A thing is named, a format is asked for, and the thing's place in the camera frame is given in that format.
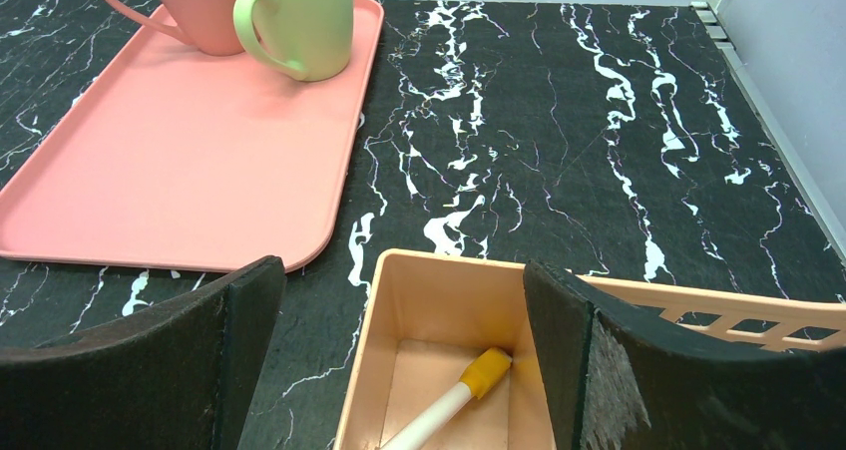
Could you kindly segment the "pink tray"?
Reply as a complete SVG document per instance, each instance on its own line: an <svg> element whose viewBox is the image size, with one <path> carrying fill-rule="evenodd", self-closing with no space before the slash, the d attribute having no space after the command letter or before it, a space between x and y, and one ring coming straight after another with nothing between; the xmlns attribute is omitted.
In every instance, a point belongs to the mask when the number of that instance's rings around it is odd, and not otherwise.
<svg viewBox="0 0 846 450"><path fill-rule="evenodd" d="M294 270L327 246L384 11L354 0L352 57L301 83L141 28L1 192L10 259Z"/></svg>

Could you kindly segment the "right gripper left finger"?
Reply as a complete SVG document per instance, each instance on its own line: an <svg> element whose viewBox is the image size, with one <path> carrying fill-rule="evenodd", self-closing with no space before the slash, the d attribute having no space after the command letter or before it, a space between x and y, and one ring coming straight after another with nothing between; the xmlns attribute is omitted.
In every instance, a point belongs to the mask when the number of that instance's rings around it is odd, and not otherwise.
<svg viewBox="0 0 846 450"><path fill-rule="evenodd" d="M5 449L234 449L286 276L273 255L33 348L1 351Z"/></svg>

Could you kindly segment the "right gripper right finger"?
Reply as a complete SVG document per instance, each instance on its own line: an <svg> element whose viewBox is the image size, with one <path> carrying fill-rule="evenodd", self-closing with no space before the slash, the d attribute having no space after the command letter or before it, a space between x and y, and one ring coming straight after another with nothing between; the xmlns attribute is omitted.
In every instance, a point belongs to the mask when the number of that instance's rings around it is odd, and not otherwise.
<svg viewBox="0 0 846 450"><path fill-rule="evenodd" d="M841 449L845 353L686 329L553 266L523 273L560 449Z"/></svg>

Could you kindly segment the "pink mug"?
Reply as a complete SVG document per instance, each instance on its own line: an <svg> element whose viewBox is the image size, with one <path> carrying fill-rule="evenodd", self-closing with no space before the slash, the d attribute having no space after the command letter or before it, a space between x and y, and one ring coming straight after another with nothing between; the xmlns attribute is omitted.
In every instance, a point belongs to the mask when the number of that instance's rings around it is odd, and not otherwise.
<svg viewBox="0 0 846 450"><path fill-rule="evenodd" d="M155 21L120 0L104 1L132 21L207 55L220 57L244 52L232 21L235 0L160 0L175 21L173 25Z"/></svg>

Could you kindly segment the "green mug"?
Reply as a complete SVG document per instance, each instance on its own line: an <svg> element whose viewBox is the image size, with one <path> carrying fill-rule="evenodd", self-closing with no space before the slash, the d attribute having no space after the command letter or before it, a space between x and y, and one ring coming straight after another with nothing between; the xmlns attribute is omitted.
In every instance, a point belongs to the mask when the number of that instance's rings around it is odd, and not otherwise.
<svg viewBox="0 0 846 450"><path fill-rule="evenodd" d="M247 54L295 81L332 78L350 60L353 0L235 0L232 21Z"/></svg>

